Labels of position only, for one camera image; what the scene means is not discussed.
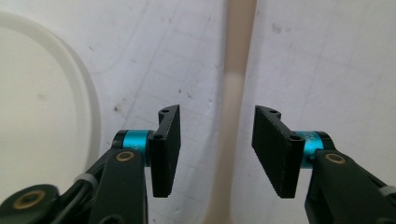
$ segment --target white round lid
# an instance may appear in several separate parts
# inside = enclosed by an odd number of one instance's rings
[[[0,92],[0,203],[35,184],[65,192],[99,151],[99,108],[82,62],[43,27],[1,12]]]

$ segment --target white cable tie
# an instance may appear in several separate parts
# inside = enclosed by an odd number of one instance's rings
[[[390,194],[396,193],[396,187],[394,186],[385,186],[381,189],[379,189],[379,192],[384,195],[384,197],[387,197]]]
[[[99,182],[97,181],[97,179],[95,178],[95,176],[84,173],[81,175],[78,175],[75,179],[75,182],[77,182],[78,180],[85,180],[87,182],[90,182],[90,184],[92,185],[93,191],[96,191],[98,186],[99,186]]]

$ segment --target beige strip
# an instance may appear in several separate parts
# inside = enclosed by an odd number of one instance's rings
[[[232,223],[231,190],[239,116],[256,0],[229,0],[219,146],[205,224]]]

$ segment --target brass screw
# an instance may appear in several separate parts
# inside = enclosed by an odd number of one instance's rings
[[[116,160],[117,160],[117,161],[129,161],[129,160],[131,160],[133,157],[134,157],[134,153],[133,153],[133,152],[124,151],[124,152],[119,153],[119,154],[116,156]]]
[[[334,154],[334,153],[326,154],[325,157],[327,160],[332,161],[334,163],[338,163],[338,164],[344,164],[347,162],[346,159],[344,159],[344,157]]]
[[[44,199],[45,195],[46,192],[41,189],[29,191],[23,194],[17,200],[15,200],[13,206],[15,209],[25,209],[33,207],[36,204],[40,203]]]

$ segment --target white table surface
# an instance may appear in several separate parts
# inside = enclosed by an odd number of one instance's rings
[[[181,106],[182,148],[168,199],[151,195],[149,223],[200,223],[216,155],[226,1],[0,0],[85,63],[102,115],[100,152],[119,129],[156,130]],[[250,146],[254,105],[292,130],[322,130],[339,150],[396,185],[396,2],[260,0],[233,181],[234,223],[307,223],[302,170],[296,199],[280,200]]]

